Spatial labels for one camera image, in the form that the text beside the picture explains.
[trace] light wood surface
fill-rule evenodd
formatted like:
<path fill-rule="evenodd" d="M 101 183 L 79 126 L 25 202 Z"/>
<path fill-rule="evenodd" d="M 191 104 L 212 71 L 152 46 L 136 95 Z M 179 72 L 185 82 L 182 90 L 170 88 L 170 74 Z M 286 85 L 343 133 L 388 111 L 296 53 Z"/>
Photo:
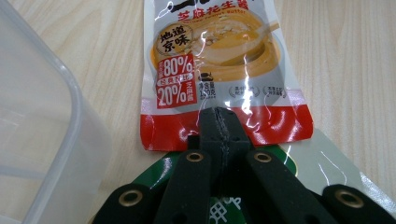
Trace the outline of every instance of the light wood surface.
<path fill-rule="evenodd" d="M 139 137 L 143 2 L 9 0 L 70 68 L 111 132 L 92 207 L 163 154 Z M 396 200 L 396 1 L 276 0 L 315 126 Z"/>

